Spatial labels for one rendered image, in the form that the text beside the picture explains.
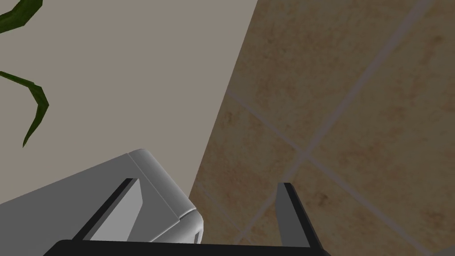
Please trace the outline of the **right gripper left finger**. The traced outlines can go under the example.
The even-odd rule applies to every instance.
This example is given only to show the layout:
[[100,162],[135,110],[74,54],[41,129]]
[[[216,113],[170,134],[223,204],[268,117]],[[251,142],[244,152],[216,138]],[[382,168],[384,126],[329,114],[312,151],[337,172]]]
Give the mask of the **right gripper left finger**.
[[140,181],[127,178],[102,203],[73,240],[127,241],[142,205]]

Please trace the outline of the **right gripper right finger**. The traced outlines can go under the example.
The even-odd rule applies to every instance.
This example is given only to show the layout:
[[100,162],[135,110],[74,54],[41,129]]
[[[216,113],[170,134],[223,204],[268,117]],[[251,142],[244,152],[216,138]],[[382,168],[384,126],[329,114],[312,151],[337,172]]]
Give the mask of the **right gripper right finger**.
[[281,243],[285,247],[321,248],[321,242],[291,183],[279,183],[276,218]]

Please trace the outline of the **green plant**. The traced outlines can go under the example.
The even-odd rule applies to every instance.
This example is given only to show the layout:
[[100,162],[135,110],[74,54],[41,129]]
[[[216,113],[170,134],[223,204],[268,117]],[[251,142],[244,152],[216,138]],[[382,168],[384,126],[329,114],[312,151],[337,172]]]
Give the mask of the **green plant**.
[[[0,15],[0,34],[23,27],[38,12],[42,5],[43,0],[19,0],[11,11]],[[49,108],[49,102],[43,89],[34,82],[3,71],[0,71],[0,76],[26,87],[37,104],[34,120],[28,128],[22,143],[24,147],[31,135],[41,124]]]

